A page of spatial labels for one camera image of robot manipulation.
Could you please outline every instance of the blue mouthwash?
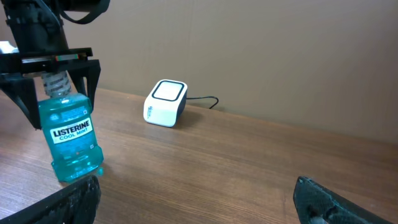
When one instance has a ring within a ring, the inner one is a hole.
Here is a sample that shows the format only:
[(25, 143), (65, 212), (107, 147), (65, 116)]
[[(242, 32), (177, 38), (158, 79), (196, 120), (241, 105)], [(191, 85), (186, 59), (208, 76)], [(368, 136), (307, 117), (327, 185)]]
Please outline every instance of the blue mouthwash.
[(44, 89), (50, 99), (39, 102), (42, 130), (51, 150), (59, 181), (70, 182), (96, 169), (104, 160), (91, 120), (90, 100), (70, 94), (66, 72), (43, 73)]

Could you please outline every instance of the mouthwash bottle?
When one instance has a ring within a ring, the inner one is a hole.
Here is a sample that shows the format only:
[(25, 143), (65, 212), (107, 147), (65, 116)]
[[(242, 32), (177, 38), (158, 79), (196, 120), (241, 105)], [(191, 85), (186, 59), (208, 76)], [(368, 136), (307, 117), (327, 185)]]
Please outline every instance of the mouthwash bottle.
[(42, 130), (59, 181), (70, 182), (96, 169), (104, 160), (91, 120), (90, 100), (72, 93), (66, 72), (43, 73), (50, 99), (39, 102)]

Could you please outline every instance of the wall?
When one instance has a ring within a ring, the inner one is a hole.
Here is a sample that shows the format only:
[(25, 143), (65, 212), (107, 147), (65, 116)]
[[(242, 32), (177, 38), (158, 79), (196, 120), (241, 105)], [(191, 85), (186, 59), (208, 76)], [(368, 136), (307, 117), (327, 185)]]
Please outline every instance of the wall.
[(219, 110), (398, 143), (395, 0), (112, 0), (65, 23), (101, 60), (100, 87), (175, 79)]

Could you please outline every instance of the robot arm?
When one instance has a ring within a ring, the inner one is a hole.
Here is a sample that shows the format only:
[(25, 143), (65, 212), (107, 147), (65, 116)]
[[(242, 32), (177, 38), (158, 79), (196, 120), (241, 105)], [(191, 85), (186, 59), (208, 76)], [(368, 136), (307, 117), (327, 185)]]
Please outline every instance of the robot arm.
[(300, 223), (392, 224), (308, 177), (297, 179), (293, 201)]
[[(0, 54), (0, 89), (22, 110), (35, 129), (41, 129), (35, 86), (27, 73), (68, 71), (79, 93), (94, 105), (101, 72), (90, 48), (69, 49), (63, 21), (87, 24), (105, 12), (109, 0), (1, 0), (19, 53)], [(89, 12), (73, 20), (65, 11)], [(87, 90), (83, 81), (87, 78)]]

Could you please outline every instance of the bottle label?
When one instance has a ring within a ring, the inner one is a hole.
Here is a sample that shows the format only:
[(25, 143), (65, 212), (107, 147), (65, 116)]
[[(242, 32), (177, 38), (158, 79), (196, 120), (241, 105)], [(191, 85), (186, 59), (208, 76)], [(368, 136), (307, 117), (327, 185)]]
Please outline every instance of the bottle label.
[(51, 138), (54, 144), (70, 141), (88, 134), (93, 131), (93, 125), (90, 118), (86, 118), (74, 124), (69, 124), (61, 128), (50, 130)]

